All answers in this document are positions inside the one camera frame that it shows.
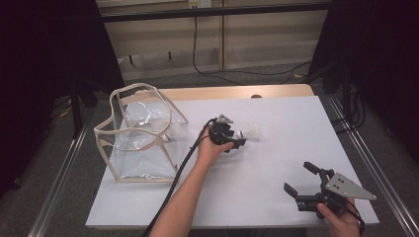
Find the transparent plastic bag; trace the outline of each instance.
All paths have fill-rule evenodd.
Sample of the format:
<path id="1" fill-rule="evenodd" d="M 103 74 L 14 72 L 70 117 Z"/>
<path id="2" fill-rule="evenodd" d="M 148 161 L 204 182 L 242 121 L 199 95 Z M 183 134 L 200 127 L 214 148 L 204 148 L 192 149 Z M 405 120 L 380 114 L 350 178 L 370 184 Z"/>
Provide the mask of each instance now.
<path id="1" fill-rule="evenodd" d="M 188 120 L 155 87 L 132 84 L 111 94 L 111 116 L 94 128 L 118 182 L 172 182 L 188 147 Z"/>

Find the black cable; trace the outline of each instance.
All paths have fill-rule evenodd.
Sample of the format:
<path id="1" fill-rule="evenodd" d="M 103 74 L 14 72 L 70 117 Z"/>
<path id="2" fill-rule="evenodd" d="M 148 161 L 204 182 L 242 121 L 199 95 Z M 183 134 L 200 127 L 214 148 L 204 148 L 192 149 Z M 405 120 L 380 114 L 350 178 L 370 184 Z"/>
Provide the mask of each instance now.
<path id="1" fill-rule="evenodd" d="M 292 69 L 289 69 L 289 70 L 286 70 L 286 71 L 282 71 L 282 72 L 274 72 L 274 73 L 260 73 L 260 72 L 241 71 L 241 70 L 227 70 L 227 71 L 217 70 L 217 71 L 213 71 L 213 72 L 203 72 L 203 71 L 201 71 L 198 68 L 197 63 L 196 63 L 196 60 L 195 60 L 195 58 L 196 58 L 195 57 L 195 54 L 196 54 L 196 51 L 197 51 L 198 23 L 197 23 L 197 18 L 194 18 L 194 19 L 195 19 L 195 32 L 194 32 L 194 49 L 193 49 L 193 53 L 192 53 L 192 59 L 193 59 L 193 65 L 194 65 L 195 70 L 198 73 L 200 73 L 202 76 L 218 78 L 218 79 L 221 79 L 221 80 L 230 82 L 232 84 L 237 84 L 237 85 L 240 85 L 240 86 L 245 86 L 244 84 L 241 84 L 239 82 L 231 81 L 231 80 L 226 79 L 224 77 L 215 76 L 213 74 L 223 73 L 223 72 L 227 72 L 227 73 L 230 73 L 231 72 L 231 73 L 244 73 L 244 74 L 260 75 L 260 76 L 276 76 L 276 75 L 286 74 L 286 73 L 289 73 L 290 72 L 291 73 L 290 77 L 286 81 L 280 83 L 280 84 L 285 84 L 285 83 L 287 83 L 288 81 L 290 81 L 292 79 L 292 75 L 293 75 L 293 72 L 295 70 L 297 70 L 298 68 L 302 67 L 303 65 L 306 65 L 306 64 L 308 64 L 308 63 L 311 62 L 311 61 L 306 61 L 304 63 L 301 63 L 301 64 L 295 66 Z"/>
<path id="2" fill-rule="evenodd" d="M 360 122 L 359 124 L 355 124 L 355 123 L 353 123 L 350 127 L 344 128 L 344 129 L 342 129 L 342 130 L 338 130 L 338 131 L 336 131 L 336 134 L 339 134 L 339 133 L 342 133 L 342 132 L 348 132 L 348 131 L 351 131 L 351 130 L 358 129 L 358 128 L 360 128 L 360 127 L 364 124 L 364 122 L 366 121 L 366 108 L 365 108 L 365 104 L 364 104 L 364 99 L 363 99 L 363 97 L 360 97 L 360 98 L 361 98 L 361 108 L 362 108 L 362 110 L 363 110 L 363 115 L 362 115 L 362 120 L 361 120 L 361 122 Z"/>
<path id="3" fill-rule="evenodd" d="M 334 200 L 334 199 L 330 199 L 329 201 L 333 202 L 334 204 L 338 205 L 341 209 L 345 210 L 346 212 L 348 212 L 350 215 L 354 216 L 358 221 L 360 221 L 360 235 L 362 236 L 365 229 L 366 229 L 366 222 L 364 222 L 363 218 L 360 215 L 360 212 L 358 211 L 358 209 L 350 202 L 346 199 L 346 202 L 349 203 L 355 210 L 352 211 L 351 209 L 349 209 L 346 205 L 342 205 L 341 203 L 339 203 L 338 201 Z"/>
<path id="4" fill-rule="evenodd" d="M 216 118 L 212 118 L 209 121 L 207 121 L 207 123 L 204 125 L 203 130 L 201 130 L 200 135 L 198 136 L 197 140 L 195 141 L 194 145 L 191 147 L 190 151 L 188 152 L 188 154 L 186 155 L 184 161 L 182 162 L 181 166 L 179 167 L 178 173 L 175 176 L 175 179 L 173 180 L 172 186 L 170 187 L 169 192 L 167 193 L 166 199 L 164 199 L 163 203 L 161 204 L 159 210 L 157 211 L 157 213 L 155 214 L 154 218 L 151 220 L 150 224 L 148 225 L 148 227 L 144 230 L 144 232 L 142 233 L 142 237 L 147 237 L 150 232 L 151 229 L 153 228 L 158 216 L 160 215 L 161 211 L 164 209 L 164 207 L 166 206 L 167 202 L 169 202 L 170 197 L 172 196 L 176 185 L 179 181 L 179 178 L 182 174 L 183 169 L 185 168 L 186 164 L 188 163 L 189 159 L 191 158 L 192 154 L 194 153 L 194 151 L 197 149 L 198 145 L 200 144 L 200 142 L 206 138 L 207 136 L 201 137 L 204 133 L 204 131 L 207 129 L 207 127 L 209 126 L 210 122 L 214 122 L 216 121 Z"/>

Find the human arm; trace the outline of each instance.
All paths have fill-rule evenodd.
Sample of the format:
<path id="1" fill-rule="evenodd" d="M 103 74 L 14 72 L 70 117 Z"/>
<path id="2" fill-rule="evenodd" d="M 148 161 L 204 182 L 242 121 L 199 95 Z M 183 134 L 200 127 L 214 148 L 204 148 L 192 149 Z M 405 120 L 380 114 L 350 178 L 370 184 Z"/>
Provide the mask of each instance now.
<path id="1" fill-rule="evenodd" d="M 355 212 L 355 200 L 348 198 L 346 207 Z M 333 237 L 359 237 L 360 227 L 357 218 L 348 212 L 335 215 L 325 204 L 319 203 L 317 209 L 329 221 L 330 233 Z"/>
<path id="2" fill-rule="evenodd" d="M 219 155 L 233 146 L 231 142 L 213 144 L 208 137 L 209 129 L 210 127 L 202 135 L 197 162 L 157 218 L 150 233 L 151 237 L 188 236 L 207 173 Z"/>

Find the beige frame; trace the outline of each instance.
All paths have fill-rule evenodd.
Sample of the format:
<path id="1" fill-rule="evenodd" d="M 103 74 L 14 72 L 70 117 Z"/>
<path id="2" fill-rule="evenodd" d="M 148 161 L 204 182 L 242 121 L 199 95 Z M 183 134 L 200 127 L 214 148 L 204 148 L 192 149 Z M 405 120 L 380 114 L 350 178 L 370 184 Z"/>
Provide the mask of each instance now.
<path id="1" fill-rule="evenodd" d="M 131 90 L 131 89 L 134 89 L 134 88 L 140 88 L 140 87 L 145 87 L 145 88 L 148 89 L 148 91 L 137 91 L 131 97 L 122 98 L 122 99 L 120 98 L 120 93 L 121 92 Z M 115 120 L 115 111 L 114 111 L 114 107 L 113 107 L 113 104 L 112 104 L 113 97 L 117 97 L 118 102 L 119 102 L 119 106 L 120 106 L 119 109 L 121 110 L 121 112 L 123 114 L 125 124 L 129 124 L 127 119 L 126 119 L 126 113 L 125 113 L 124 106 L 126 106 L 126 105 L 128 105 L 129 103 L 132 103 L 132 102 L 147 100 L 148 98 L 152 98 L 152 96 L 157 96 L 157 99 L 161 100 L 163 102 L 163 104 L 168 108 L 168 111 L 169 111 L 169 114 L 170 114 L 169 115 L 169 122 L 166 124 L 166 126 L 161 131 L 152 132 L 152 131 L 149 131 L 149 130 L 146 130 L 146 129 L 131 127 L 131 126 L 126 127 L 126 128 L 122 128 L 122 129 L 118 129 L 118 130 L 103 130 L 104 127 L 106 127 L 108 124 L 110 124 L 111 122 L 113 122 Z M 94 132 L 95 132 L 96 144 L 98 146 L 99 152 L 101 153 L 102 158 L 104 159 L 108 168 L 111 170 L 111 173 L 113 174 L 115 180 L 117 182 L 141 182 L 141 183 L 172 182 L 173 179 L 134 179 L 134 178 L 132 178 L 132 179 L 130 179 L 130 178 L 121 179 L 118 172 L 114 168 L 113 164 L 111 163 L 109 157 L 107 156 L 107 154 L 104 150 L 105 146 L 114 147 L 114 144 L 111 144 L 109 141 L 106 141 L 104 139 L 99 138 L 99 136 L 100 135 L 115 135 L 115 134 L 119 134 L 119 133 L 130 132 L 130 131 L 145 132 L 145 133 L 151 134 L 151 135 L 155 136 L 154 141 L 144 145 L 143 147 L 141 147 L 139 149 L 125 150 L 125 151 L 143 151 L 143 150 L 146 150 L 146 149 L 148 149 L 148 148 L 150 148 L 154 145 L 157 145 L 157 146 L 160 147 L 160 149 L 163 151 L 166 158 L 170 162 L 175 174 L 177 174 L 178 168 L 173 163 L 173 160 L 170 158 L 170 155 L 169 155 L 166 147 L 164 146 L 165 142 L 163 141 L 161 135 L 169 128 L 169 126 L 171 124 L 172 115 L 173 115 L 173 112 L 172 112 L 171 108 L 173 108 L 175 110 L 175 112 L 178 113 L 178 115 L 185 121 L 185 123 L 188 123 L 188 120 L 186 119 L 186 117 L 179 111 L 179 109 L 173 104 L 173 102 L 170 101 L 170 99 L 167 96 L 165 96 L 164 94 L 159 92 L 157 90 L 157 88 L 155 88 L 153 86 L 150 86 L 150 85 L 147 85 L 147 84 L 144 84 L 144 83 L 135 83 L 135 84 L 123 87 L 121 89 L 115 90 L 110 96 L 110 106 L 111 106 L 111 116 L 108 119 L 106 119 L 105 121 L 103 121 L 102 123 L 100 123 L 99 125 L 97 125 L 96 127 L 94 127 Z"/>

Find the power outlet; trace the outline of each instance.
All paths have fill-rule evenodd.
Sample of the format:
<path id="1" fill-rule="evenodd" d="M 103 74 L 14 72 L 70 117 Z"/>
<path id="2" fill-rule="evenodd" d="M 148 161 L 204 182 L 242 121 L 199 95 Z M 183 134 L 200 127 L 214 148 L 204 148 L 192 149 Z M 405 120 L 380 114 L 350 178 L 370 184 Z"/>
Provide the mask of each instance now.
<path id="1" fill-rule="evenodd" d="M 189 0 L 189 8 L 211 8 L 212 0 Z"/>
<path id="2" fill-rule="evenodd" d="M 212 7 L 212 0 L 201 0 L 200 8 L 211 8 Z"/>
<path id="3" fill-rule="evenodd" d="M 200 8 L 201 0 L 189 0 L 189 8 Z"/>

